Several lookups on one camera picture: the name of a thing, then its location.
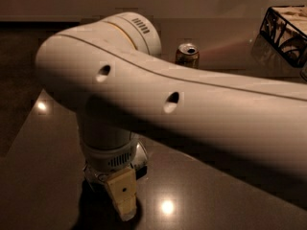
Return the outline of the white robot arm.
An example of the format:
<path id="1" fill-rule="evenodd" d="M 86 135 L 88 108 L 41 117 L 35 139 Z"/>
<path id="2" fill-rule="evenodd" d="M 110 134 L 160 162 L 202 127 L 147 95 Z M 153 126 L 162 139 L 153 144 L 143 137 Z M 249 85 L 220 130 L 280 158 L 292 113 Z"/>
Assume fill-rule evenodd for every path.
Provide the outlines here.
<path id="1" fill-rule="evenodd" d="M 305 85 L 188 68 L 160 53 L 155 27 L 135 12 L 61 31 L 36 53 L 45 91 L 77 116 L 86 179 L 119 216 L 136 213 L 144 136 L 304 206 Z"/>

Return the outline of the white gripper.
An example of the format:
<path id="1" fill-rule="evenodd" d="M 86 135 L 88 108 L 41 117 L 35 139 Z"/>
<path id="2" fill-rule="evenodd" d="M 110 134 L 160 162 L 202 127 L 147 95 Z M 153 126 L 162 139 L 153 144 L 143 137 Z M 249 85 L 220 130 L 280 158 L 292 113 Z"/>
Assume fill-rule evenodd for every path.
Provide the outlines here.
<path id="1" fill-rule="evenodd" d="M 76 117 L 86 162 L 97 172 L 115 172 L 107 178 L 105 188 L 120 219 L 129 221 L 137 210 L 136 174 L 125 167 L 135 157 L 138 135 L 101 119 L 82 114 Z"/>

